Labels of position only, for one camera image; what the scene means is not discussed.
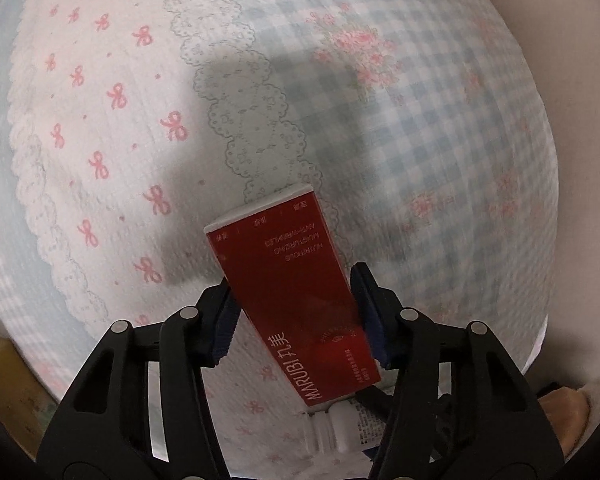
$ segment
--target white tube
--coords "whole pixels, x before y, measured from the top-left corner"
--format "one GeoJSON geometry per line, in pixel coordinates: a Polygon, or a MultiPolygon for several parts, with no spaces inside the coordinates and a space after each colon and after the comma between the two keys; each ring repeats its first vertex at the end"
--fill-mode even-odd
{"type": "Polygon", "coordinates": [[[307,417],[304,437],[310,454],[351,453],[379,446],[384,422],[356,399],[336,402],[328,412],[307,417]]]}

